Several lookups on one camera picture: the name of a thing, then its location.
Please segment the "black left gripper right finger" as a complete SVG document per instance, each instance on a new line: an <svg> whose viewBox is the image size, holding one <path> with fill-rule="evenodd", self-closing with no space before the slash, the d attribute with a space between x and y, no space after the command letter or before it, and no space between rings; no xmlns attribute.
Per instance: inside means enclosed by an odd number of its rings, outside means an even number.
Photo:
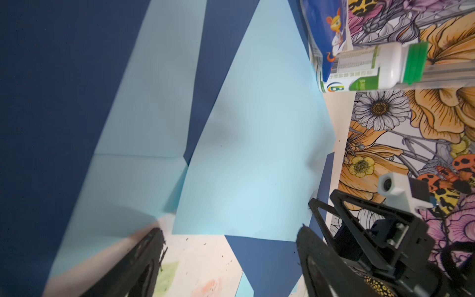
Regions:
<svg viewBox="0 0 475 297"><path fill-rule="evenodd" d="M296 246L310 297L371 296L371 287L309 227L302 226L299 229Z"/></svg>

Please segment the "dark blue paper right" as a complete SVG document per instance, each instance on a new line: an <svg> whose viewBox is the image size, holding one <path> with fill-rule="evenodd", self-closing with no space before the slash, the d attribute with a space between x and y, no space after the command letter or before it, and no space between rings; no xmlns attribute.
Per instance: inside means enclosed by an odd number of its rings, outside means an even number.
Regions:
<svg viewBox="0 0 475 297"><path fill-rule="evenodd" d="M258 1L208 1L184 159L194 154Z"/></svg>

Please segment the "blue gauze bandage packet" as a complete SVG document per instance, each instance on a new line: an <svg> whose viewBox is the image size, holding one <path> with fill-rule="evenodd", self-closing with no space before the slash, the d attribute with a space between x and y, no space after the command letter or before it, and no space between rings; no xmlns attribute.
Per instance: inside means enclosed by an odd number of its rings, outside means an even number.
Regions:
<svg viewBox="0 0 475 297"><path fill-rule="evenodd" d="M326 82L337 55L346 47L348 2L302 0L300 5L308 30L310 60L319 79Z"/></svg>

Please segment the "light blue paper sheet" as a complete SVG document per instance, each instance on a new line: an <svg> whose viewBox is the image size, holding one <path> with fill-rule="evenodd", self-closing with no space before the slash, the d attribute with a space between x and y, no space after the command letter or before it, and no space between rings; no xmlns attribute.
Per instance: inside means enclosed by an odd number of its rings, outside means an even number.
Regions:
<svg viewBox="0 0 475 297"><path fill-rule="evenodd" d="M288 1L261 1L191 158L175 235L293 241L335 133Z"/></svg>

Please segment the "white bottle green cap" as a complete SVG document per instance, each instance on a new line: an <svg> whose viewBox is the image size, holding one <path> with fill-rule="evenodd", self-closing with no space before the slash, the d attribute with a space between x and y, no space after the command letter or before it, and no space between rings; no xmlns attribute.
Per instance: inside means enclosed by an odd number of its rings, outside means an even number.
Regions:
<svg viewBox="0 0 475 297"><path fill-rule="evenodd" d="M319 78L323 93L387 90L422 81L429 43L403 46L392 42L336 56L327 80Z"/></svg>

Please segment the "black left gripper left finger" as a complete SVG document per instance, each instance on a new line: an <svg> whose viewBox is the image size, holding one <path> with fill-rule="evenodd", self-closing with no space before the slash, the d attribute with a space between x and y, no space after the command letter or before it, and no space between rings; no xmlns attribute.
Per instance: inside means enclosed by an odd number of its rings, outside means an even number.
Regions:
<svg viewBox="0 0 475 297"><path fill-rule="evenodd" d="M159 228L151 229L84 297L151 297L167 248Z"/></svg>

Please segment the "dark blue paper large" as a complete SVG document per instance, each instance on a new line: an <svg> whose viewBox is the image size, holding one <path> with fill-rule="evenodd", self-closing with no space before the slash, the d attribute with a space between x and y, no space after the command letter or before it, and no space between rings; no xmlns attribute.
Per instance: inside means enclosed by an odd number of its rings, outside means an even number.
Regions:
<svg viewBox="0 0 475 297"><path fill-rule="evenodd" d="M47 283L148 1L1 2L1 295Z"/></svg>

